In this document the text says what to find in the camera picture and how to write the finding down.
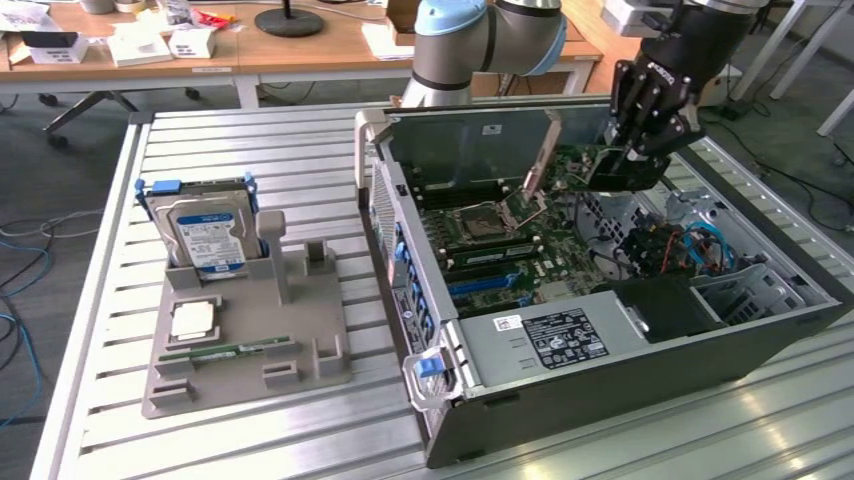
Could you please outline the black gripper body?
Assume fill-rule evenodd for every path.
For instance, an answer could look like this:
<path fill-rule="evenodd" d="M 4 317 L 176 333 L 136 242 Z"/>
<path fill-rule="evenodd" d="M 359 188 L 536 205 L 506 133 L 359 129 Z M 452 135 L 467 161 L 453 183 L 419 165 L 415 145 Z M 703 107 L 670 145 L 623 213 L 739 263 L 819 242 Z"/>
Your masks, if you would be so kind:
<path fill-rule="evenodd" d="M 642 24 L 656 36 L 640 43 L 635 59 L 668 108 L 699 101 L 754 22 L 751 2 L 655 2 Z"/>

